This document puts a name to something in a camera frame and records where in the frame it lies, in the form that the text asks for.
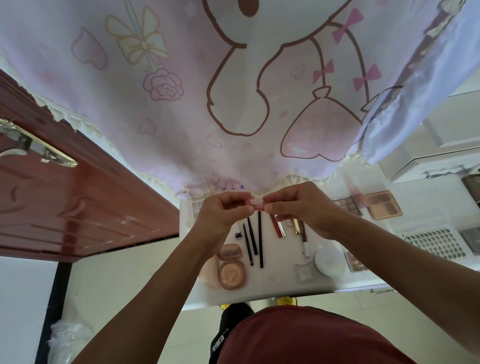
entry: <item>person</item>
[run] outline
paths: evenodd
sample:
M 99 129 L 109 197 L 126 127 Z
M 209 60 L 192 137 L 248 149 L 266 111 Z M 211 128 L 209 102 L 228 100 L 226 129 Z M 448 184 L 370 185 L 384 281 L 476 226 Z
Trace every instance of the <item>person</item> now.
M 203 264 L 218 252 L 231 226 L 253 214 L 249 198 L 248 192 L 206 198 L 185 239 L 73 363 L 157 363 Z M 480 359 L 479 272 L 342 210 L 312 182 L 269 194 L 264 203 L 278 220 L 300 218 L 320 236 L 340 242 Z M 276 306 L 241 315 L 249 317 L 228 323 L 235 326 L 228 336 L 212 343 L 211 363 L 412 363 L 372 328 L 317 308 Z

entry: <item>door handle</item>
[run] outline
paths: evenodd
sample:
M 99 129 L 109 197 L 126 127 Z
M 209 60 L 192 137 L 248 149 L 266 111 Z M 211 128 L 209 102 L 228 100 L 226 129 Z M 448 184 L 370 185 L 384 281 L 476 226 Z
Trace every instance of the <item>door handle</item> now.
M 41 162 L 49 163 L 53 161 L 64 167 L 76 167 L 78 162 L 72 157 L 59 151 L 54 146 L 43 141 L 37 136 L 29 133 L 27 130 L 21 128 L 9 119 L 0 117 L 0 133 L 17 142 L 15 148 L 4 150 L 0 153 L 1 156 L 5 155 L 26 155 L 30 149 L 40 153 L 42 158 Z

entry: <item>red shirt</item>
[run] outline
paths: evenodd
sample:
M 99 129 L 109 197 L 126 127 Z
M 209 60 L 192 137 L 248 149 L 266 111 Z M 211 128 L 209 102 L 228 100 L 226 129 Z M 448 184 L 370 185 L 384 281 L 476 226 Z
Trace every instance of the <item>red shirt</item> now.
M 414 363 L 374 329 L 313 307 L 268 307 L 240 322 L 218 364 Z

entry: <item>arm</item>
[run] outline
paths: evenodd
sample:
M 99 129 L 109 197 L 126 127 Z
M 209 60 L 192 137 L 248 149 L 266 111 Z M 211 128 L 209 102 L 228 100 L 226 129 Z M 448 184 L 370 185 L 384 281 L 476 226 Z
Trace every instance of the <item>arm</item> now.
M 336 206 L 313 183 L 264 197 L 266 212 L 302 219 L 337 240 L 373 273 L 480 359 L 480 273 L 430 254 Z
M 156 364 L 203 264 L 218 252 L 232 224 L 253 213 L 244 206 L 250 197 L 224 193 L 205 199 L 185 239 L 73 364 Z

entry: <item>brown wooden door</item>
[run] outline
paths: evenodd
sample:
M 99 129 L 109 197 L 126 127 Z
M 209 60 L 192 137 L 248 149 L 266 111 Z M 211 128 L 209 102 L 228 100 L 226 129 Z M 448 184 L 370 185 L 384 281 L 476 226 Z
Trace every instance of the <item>brown wooden door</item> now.
M 0 74 L 0 117 L 78 161 L 68 168 L 41 155 L 0 157 L 0 255 L 74 261 L 176 235 L 179 211 L 67 123 L 53 120 Z M 0 152 L 16 142 L 0 134 Z

